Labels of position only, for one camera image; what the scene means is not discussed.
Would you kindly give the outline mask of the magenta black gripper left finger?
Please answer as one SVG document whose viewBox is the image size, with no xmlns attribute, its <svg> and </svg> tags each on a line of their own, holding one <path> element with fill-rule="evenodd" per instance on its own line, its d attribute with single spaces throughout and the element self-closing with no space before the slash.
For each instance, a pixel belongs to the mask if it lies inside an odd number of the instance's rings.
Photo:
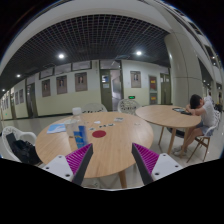
<svg viewBox="0 0 224 224">
<path fill-rule="evenodd" d="M 43 167 L 43 170 L 73 182 L 76 185 L 81 185 L 92 155 L 93 144 L 87 144 L 67 156 L 56 156 Z"/>
</svg>

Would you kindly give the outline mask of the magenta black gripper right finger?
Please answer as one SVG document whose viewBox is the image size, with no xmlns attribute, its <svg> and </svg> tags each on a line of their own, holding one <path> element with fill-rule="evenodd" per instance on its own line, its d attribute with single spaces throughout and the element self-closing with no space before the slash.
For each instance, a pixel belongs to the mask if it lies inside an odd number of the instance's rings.
<svg viewBox="0 0 224 224">
<path fill-rule="evenodd" d="M 137 143 L 132 144 L 132 155 L 145 185 L 182 169 L 167 153 L 157 154 Z"/>
</svg>

